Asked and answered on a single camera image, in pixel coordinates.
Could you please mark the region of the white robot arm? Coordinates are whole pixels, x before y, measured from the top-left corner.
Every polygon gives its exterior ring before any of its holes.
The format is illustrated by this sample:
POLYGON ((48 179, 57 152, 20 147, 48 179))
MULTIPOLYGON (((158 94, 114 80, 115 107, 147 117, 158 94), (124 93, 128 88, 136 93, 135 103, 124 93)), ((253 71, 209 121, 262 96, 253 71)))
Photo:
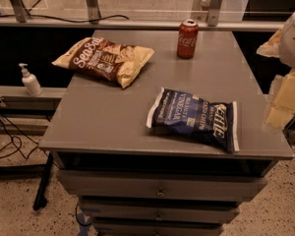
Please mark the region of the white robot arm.
POLYGON ((276 75, 270 85, 264 123, 283 130, 295 116, 295 12, 281 29, 257 53, 278 58, 290 71, 285 76, 276 75))

